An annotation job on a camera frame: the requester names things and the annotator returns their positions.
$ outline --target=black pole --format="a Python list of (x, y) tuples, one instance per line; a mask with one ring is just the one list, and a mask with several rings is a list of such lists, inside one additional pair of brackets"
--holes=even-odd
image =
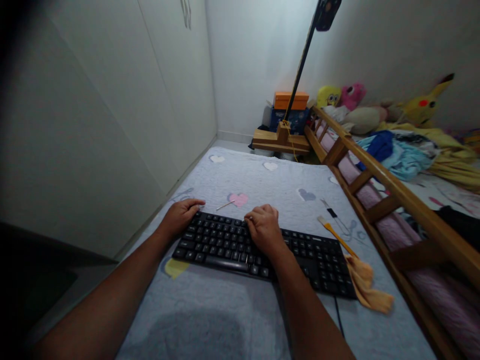
[(322, 14), (322, 2), (324, 0), (318, 0), (316, 5), (315, 14), (311, 18), (310, 30), (308, 31), (308, 36), (306, 38), (305, 47), (303, 48), (303, 53), (301, 54), (300, 64), (298, 65), (298, 70), (296, 72), (295, 83), (293, 84), (293, 90), (291, 91), (290, 100), (288, 101), (288, 106), (286, 108), (284, 120), (289, 120), (290, 111), (292, 110), (292, 104), (294, 103), (295, 94), (297, 93), (297, 88), (299, 87), (300, 77), (302, 76), (302, 71), (304, 69), (305, 60), (307, 59), (307, 54), (309, 53), (310, 43), (312, 42), (312, 37), (314, 36), (315, 26)]

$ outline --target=person's left hand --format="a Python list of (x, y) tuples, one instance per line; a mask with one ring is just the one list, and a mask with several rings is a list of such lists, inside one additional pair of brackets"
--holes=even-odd
[(190, 221), (200, 209), (200, 205), (205, 205), (205, 201), (187, 199), (174, 203), (166, 212), (156, 232), (173, 240), (190, 224)]

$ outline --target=bed frame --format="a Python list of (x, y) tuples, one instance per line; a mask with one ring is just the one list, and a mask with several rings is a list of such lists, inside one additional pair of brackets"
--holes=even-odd
[[(313, 111), (320, 120), (315, 129), (315, 123), (311, 124), (312, 127), (305, 127), (305, 136), (321, 163), (327, 165), (334, 173), (433, 351), (440, 359), (464, 359), (465, 356), (454, 343), (452, 337), (403, 272), (452, 262), (480, 291), (480, 254), (384, 166), (363, 150), (352, 139), (352, 136), (329, 115), (317, 107), (313, 107)], [(325, 120), (326, 125), (317, 139), (316, 133), (322, 120)], [(328, 128), (338, 134), (338, 139), (330, 151), (326, 152), (320, 141), (327, 133)], [(338, 168), (340, 160), (348, 151), (351, 151), (366, 167), (350, 185)], [(390, 195), (367, 210), (355, 194), (372, 177), (376, 177), (389, 190)], [(376, 229), (375, 223), (399, 207), (404, 207), (426, 230), (429, 239), (396, 251), (389, 251), (384, 239)]]

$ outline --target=orange box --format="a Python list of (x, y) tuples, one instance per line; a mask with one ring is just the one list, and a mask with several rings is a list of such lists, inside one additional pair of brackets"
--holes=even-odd
[[(291, 92), (288, 91), (276, 91), (275, 92), (275, 101), (273, 103), (274, 109), (286, 110), (289, 106)], [(309, 101), (309, 95), (306, 92), (297, 91), (295, 93), (295, 98), (293, 99), (293, 104), (291, 105), (292, 110), (305, 110), (307, 107), (307, 102)]]

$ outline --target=blue box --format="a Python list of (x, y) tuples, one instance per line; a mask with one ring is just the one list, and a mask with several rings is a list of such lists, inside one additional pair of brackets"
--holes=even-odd
[[(270, 115), (270, 131), (276, 132), (279, 127), (279, 122), (281, 122), (287, 110), (275, 109), (271, 107)], [(290, 134), (292, 135), (303, 135), (305, 123), (307, 122), (307, 116), (309, 114), (309, 109), (306, 107), (305, 110), (291, 110), (290, 115), (288, 116), (288, 121), (290, 122)]]

